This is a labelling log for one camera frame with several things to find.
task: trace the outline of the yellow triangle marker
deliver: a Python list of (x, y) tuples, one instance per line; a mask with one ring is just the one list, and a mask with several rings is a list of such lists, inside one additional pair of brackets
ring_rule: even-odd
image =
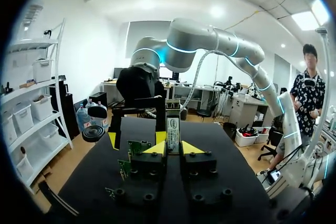
[(182, 143), (182, 149), (183, 149), (183, 155), (185, 154), (190, 154), (190, 152), (193, 153), (204, 153), (202, 150), (196, 148), (195, 146), (185, 142), (185, 141), (181, 141)]
[(156, 153), (164, 155), (165, 147), (166, 147), (166, 141), (163, 141), (160, 144), (156, 144), (153, 147), (150, 147), (149, 149), (147, 149), (146, 151), (144, 151), (142, 153), (156, 152)]

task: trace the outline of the office chair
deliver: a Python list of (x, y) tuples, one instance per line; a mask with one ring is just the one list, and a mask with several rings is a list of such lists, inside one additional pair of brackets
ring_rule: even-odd
[[(282, 136), (284, 134), (280, 131), (278, 131), (275, 127), (272, 126), (272, 128), (269, 130), (269, 135), (268, 135), (268, 141), (267, 144), (269, 144), (269, 142), (271, 142), (271, 145), (273, 146), (278, 146)], [(275, 157), (277, 155), (277, 152), (275, 149), (268, 147), (267, 145), (264, 145), (261, 150), (263, 151), (264, 148), (266, 148), (267, 150), (269, 150), (269, 152), (267, 153), (263, 153), (258, 157), (258, 160), (261, 160), (261, 157), (263, 156), (268, 156), (268, 155), (273, 155), (273, 157)]]
[(209, 110), (199, 109), (199, 110), (196, 111), (196, 114), (198, 116), (201, 116), (202, 117), (202, 122), (204, 122), (204, 118), (210, 118), (212, 116), (212, 114), (215, 111), (216, 106), (217, 106), (217, 103), (214, 104), (214, 105), (211, 105)]

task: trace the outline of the white robotic arm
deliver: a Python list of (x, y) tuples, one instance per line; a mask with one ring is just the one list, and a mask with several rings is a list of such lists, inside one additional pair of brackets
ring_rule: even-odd
[(272, 81), (259, 65), (264, 60), (265, 54), (258, 44), (212, 26), (177, 18), (171, 22), (167, 40), (145, 37), (139, 41), (131, 59), (131, 66), (144, 69), (154, 78), (159, 77), (160, 62), (173, 72), (186, 72), (198, 49), (208, 50), (204, 57), (209, 53), (227, 57), (237, 68), (251, 77), (268, 102), (273, 116), (284, 114), (283, 138), (287, 159), (278, 168), (284, 166), (287, 160), (290, 162), (281, 170), (281, 178), (268, 191), (269, 195), (274, 197), (277, 194), (275, 192), (280, 192), (279, 189), (285, 188), (286, 185), (299, 186), (306, 176), (306, 169), (310, 172), (313, 169), (312, 160), (305, 158), (302, 150), (299, 150), (302, 143), (300, 129), (289, 92), (277, 96)]

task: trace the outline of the computer monitor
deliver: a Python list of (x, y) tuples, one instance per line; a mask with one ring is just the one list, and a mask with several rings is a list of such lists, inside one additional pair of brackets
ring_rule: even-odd
[(121, 72), (121, 70), (123, 70), (123, 69), (125, 69), (125, 68), (114, 68), (113, 78), (114, 78), (114, 79), (119, 78), (120, 72)]
[(160, 79), (169, 78), (170, 80), (178, 81), (178, 77), (179, 73), (169, 70), (163, 63), (160, 64)]

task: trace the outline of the ceiling light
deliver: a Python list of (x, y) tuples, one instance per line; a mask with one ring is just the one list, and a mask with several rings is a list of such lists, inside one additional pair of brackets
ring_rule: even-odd
[(214, 6), (211, 8), (210, 13), (214, 18), (220, 18), (223, 15), (223, 9), (218, 6)]
[(311, 10), (313, 11), (317, 21), (320, 25), (323, 25), (329, 19), (329, 13), (321, 0), (315, 0), (311, 6)]
[(315, 30), (319, 27), (312, 12), (293, 14), (292, 18), (302, 31)]
[(140, 6), (142, 9), (149, 10), (149, 9), (153, 9), (155, 4), (152, 0), (142, 0), (140, 2)]

